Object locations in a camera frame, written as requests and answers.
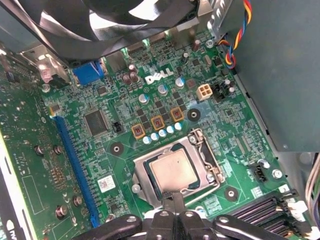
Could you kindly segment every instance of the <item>colorful wire bundle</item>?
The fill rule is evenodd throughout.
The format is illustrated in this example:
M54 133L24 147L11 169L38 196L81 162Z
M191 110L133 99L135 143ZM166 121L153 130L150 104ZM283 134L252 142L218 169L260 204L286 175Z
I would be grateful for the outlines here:
M230 45L230 43L225 40L222 39L218 44L222 44L225 46L229 47L228 52L225 55L225 62L227 64L227 67L229 69L233 69L236 66L236 58L234 56L234 50L237 49L239 42L241 41L242 37L245 34L245 31L247 29L248 24L251 22L251 18L252 18L252 6L251 6L251 0L243 0L243 5L244 5L244 20L243 20L243 24L242 27L240 28L240 30L238 31L234 43L232 45Z

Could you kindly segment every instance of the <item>dell logo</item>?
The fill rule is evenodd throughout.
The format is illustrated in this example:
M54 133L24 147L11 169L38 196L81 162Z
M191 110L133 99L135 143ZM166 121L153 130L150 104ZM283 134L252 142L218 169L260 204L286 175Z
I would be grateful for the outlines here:
M169 68L166 68L165 72L163 70L161 70L160 73L156 72L152 76L151 75L146 76L144 79L145 79L146 84L150 85L150 84L153 84L155 81L160 81L162 78L172 76L173 74L174 73Z
M16 232L15 232L15 225L11 220L6 222L6 229L9 231L11 239L17 240Z

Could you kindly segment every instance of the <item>green circuit board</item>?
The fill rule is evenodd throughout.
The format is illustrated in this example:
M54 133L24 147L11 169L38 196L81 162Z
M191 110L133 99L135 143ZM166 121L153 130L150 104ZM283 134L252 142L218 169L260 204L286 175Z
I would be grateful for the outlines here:
M146 47L133 53L123 49L125 61L127 64L134 63L140 77L138 83L130 86L122 80L128 69L114 72L107 58L103 59L108 71L104 78L81 86L76 84L69 72L70 86L51 88L48 93L41 91L36 74L7 58L6 64L19 77L18 82L8 82L2 62L1 134L38 239L44 236L48 240L70 239L91 228L85 203L80 207L72 203L73 196L81 197L82 194L68 156L64 150L61 155L53 151L53 145L63 146L53 115L65 121L98 209L100 224L109 214L118 217L132 213L143 218L146 212L153 209L132 191L134 160L185 137L191 129L203 131L225 182L215 192L188 205L188 209L202 209L212 220L272 191L279 191L288 184L284 175L280 179L273 177L273 170L280 169L278 160L233 74L225 67L222 53L216 47L206 47L206 41L210 38L209 33L197 36L201 41L198 51L192 51L192 46L175 49L170 39L145 41ZM185 52L189 57L186 63L182 63ZM161 71L168 76L152 84L145 82L145 77ZM179 77L186 81L183 88L175 86L175 80ZM212 96L199 101L196 90L200 85L221 85L226 79L231 81L235 92L226 94L223 99ZM159 85L167 87L166 96L159 94ZM139 102L141 94L148 97L147 104ZM132 127L137 124L143 126L146 136L157 132L151 119L159 115L164 118L165 127L174 126L171 110L176 107L183 110L183 119L179 121L181 130L175 130L150 144L134 137ZM194 109L200 112L197 121L188 118L189 110ZM97 112L102 116L105 129L102 133L98 133L101 129L96 129L98 134L95 134L90 131L88 116ZM115 131L114 123L121 125L121 132ZM112 153L114 143L122 144L120 155ZM43 147L43 157L35 154L34 147L37 145ZM263 170L267 178L265 182L257 180L250 168L260 159L270 164L269 169ZM236 200L226 196L230 187L237 191ZM185 202L208 190L186 197ZM63 220L57 219L55 214L60 205L68 207L68 214Z
M127 54L127 51L123 51L128 63L135 64L141 77L141 81L133 85L126 86L122 81L123 74L128 72L127 69L113 72L106 62L108 75L104 79L86 86L73 84L43 95L48 107L59 105L60 111L57 115L66 121L98 206L101 222L111 213L116 216L133 213L143 217L144 213L152 209L131 190L135 168L133 161L186 136L192 128L202 129L226 176L226 181L219 190L190 206L192 209L202 206L209 219L217 214L234 210L287 183L284 177L281 179L272 177L272 171L279 169L277 159L236 83L235 93L228 95L219 103L213 97L198 101L196 90L201 84L215 85L225 79L232 82L235 80L229 71L226 76L222 76L222 70L226 70L223 64L217 67L214 63L209 66L205 62L205 56L209 56L211 60L222 57L217 48L206 47L205 42L210 39L209 35L200 34L197 38L202 42L197 52L193 52L191 46L175 50L171 41L165 39L149 44L147 49L134 53ZM181 61L184 52L189 54L186 64ZM152 84L145 83L146 76L161 70L173 74ZM175 80L178 77L183 77L186 81L193 79L196 86L191 89L187 86L178 89L175 87ZM167 86L166 96L158 93L159 85ZM98 89L101 87L107 90L104 96L99 94ZM141 94L149 97L148 104L139 102L138 97ZM170 116L170 110L178 106L185 106L182 107L185 109L183 111L185 117L180 121L181 131L168 134L165 138L152 141L151 144L144 144L142 139L135 139L132 126L137 124L146 126L144 119L147 119L149 127L144 127L144 130L146 136L150 136L156 132L151 118L165 114ZM201 118L197 122L187 118L188 110L194 108L201 112ZM98 136L91 136L85 116L97 110L102 112L108 130ZM175 124L171 117L163 118L166 126ZM115 122L121 124L122 133L115 133L112 127ZM119 142L124 146L124 151L121 155L115 156L112 154L111 146ZM255 163L259 159L267 160L272 166L266 171L269 180L265 184L258 182L248 168L248 164ZM99 186L99 180L108 176L111 179L110 184L115 187L110 187L112 189L104 192ZM228 186L238 190L236 202L226 200L225 190ZM199 194L187 197L186 202Z
M10 58L0 57L0 131L36 237L70 239L91 228L89 213L85 204L73 204L73 197L82 193L67 155L53 150L63 143L42 100L40 78ZM41 146L43 156L35 153L35 146ZM56 217L57 206L68 208L63 220Z

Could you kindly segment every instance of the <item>gray metal panel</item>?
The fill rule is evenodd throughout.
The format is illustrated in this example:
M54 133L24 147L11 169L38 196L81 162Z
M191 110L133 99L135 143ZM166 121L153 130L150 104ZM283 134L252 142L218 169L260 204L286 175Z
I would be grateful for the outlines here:
M251 2L235 51L239 77L279 151L319 152L320 1Z
M15 18L0 7L0 41L11 51L18 53L39 41Z

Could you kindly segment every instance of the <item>screw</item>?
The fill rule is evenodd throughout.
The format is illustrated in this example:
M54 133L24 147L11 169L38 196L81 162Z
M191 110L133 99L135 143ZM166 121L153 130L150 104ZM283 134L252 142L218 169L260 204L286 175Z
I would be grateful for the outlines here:
M222 222L222 223L224 223L224 224L226 224L226 223L229 222L229 219L226 218L225 216L221 216L221 217L219 217L219 221Z
M229 191L229 192L228 192L228 195L229 195L229 197L232 198L232 197L235 195L235 192L234 192L234 191Z
M197 143L197 139L195 138L195 136L191 135L191 136L189 136L189 142L191 144L196 144Z
M42 92L48 93L50 91L50 85L49 84L42 84Z
M283 174L282 172L279 170L279 169L274 169L272 171L272 176L275 178L275 179L280 179L282 178Z
M162 217L167 217L167 216L169 216L169 213L168 213L167 211L162 211L162 212L160 213L160 216L162 216Z
M212 49L215 45L214 41L209 39L208 41L205 42L205 45L208 49Z
M186 215L187 217L191 218L191 217L194 215L194 213L193 213L192 211L186 211L186 212L185 212L185 215Z
M215 181L215 176L211 172L208 172L206 174L206 179L211 184L211 183L213 183Z
M133 222L137 221L137 218L136 218L135 216L130 216L130 217L128 217L128 218L126 219L126 221L127 221L128 223L133 223Z
M139 184L133 184L131 190L134 194L138 194L141 191L141 187Z
M107 217L106 217L106 219L105 219L105 223L108 223L108 222L110 222L110 221L112 221L113 219L115 219L116 218L116 215L114 215L114 214L109 214Z

